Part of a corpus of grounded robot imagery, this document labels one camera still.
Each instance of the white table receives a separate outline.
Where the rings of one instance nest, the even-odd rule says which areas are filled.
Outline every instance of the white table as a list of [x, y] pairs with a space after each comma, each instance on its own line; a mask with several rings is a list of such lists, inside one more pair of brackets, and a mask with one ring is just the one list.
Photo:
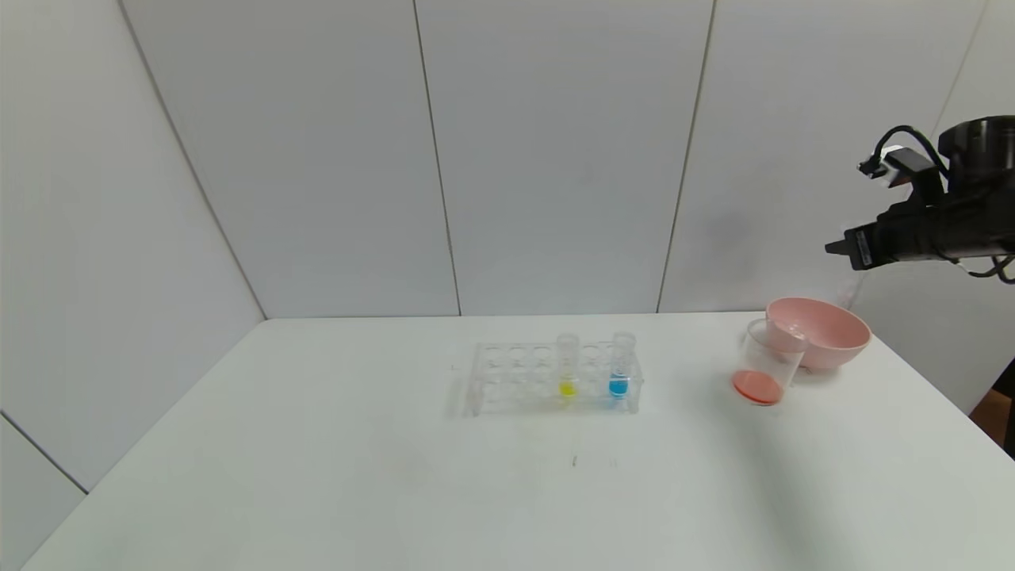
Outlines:
[[[748, 405], [728, 377], [756, 316], [268, 322], [25, 569], [1015, 564], [1015, 463], [877, 340]], [[639, 414], [458, 416], [477, 342], [618, 330]]]

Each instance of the white wall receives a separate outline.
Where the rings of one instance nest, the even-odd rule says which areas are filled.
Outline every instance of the white wall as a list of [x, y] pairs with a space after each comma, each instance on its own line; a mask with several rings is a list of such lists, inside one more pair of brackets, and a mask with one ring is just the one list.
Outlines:
[[84, 494], [53, 468], [18, 432], [0, 421], [0, 537], [4, 571], [18, 571]]
[[3, 12], [3, 405], [90, 489], [262, 315], [116, 1]]
[[654, 312], [710, 0], [418, 0], [466, 315]]
[[125, 0], [269, 317], [457, 315], [411, 0]]
[[897, 198], [856, 165], [890, 127], [933, 127], [982, 5], [720, 0], [661, 309], [848, 301], [824, 243]]
[[[990, 0], [938, 123], [935, 144], [941, 131], [962, 121], [1015, 114], [1013, 30], [1015, 2]], [[984, 263], [970, 260], [969, 265], [990, 267]], [[975, 279], [947, 262], [893, 264], [867, 272], [853, 310], [965, 413], [1015, 358], [1015, 287]]]

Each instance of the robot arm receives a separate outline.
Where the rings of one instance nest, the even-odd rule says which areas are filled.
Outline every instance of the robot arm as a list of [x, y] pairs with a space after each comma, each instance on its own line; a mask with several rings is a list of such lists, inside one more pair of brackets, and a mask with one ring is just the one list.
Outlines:
[[[912, 134], [931, 158], [911, 148], [884, 147], [892, 134]], [[1015, 277], [1005, 267], [1015, 260], [1015, 116], [985, 117], [960, 123], [938, 138], [946, 167], [919, 131], [900, 126], [886, 133], [870, 158], [859, 165], [887, 186], [911, 184], [909, 197], [848, 229], [825, 251], [850, 257], [854, 269], [871, 269], [906, 260], [947, 260], [991, 256], [994, 268], [968, 271], [975, 277]], [[944, 192], [941, 176], [948, 181]]]

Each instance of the yellow liquid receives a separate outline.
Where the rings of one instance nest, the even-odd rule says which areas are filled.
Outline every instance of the yellow liquid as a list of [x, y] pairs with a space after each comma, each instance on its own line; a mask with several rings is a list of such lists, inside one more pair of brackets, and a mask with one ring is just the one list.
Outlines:
[[561, 378], [559, 388], [560, 395], [564, 397], [574, 397], [578, 395], [578, 387], [574, 386], [574, 381], [571, 378]]

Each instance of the test tube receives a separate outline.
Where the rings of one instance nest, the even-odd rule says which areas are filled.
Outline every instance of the test tube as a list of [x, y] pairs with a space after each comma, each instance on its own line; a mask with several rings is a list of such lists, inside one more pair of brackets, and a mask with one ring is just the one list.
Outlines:
[[614, 399], [627, 396], [627, 384], [631, 380], [634, 366], [634, 336], [627, 332], [613, 335], [613, 350], [610, 354], [610, 395]]
[[573, 334], [557, 338], [557, 373], [560, 395], [569, 398], [578, 395], [578, 353], [580, 342]]

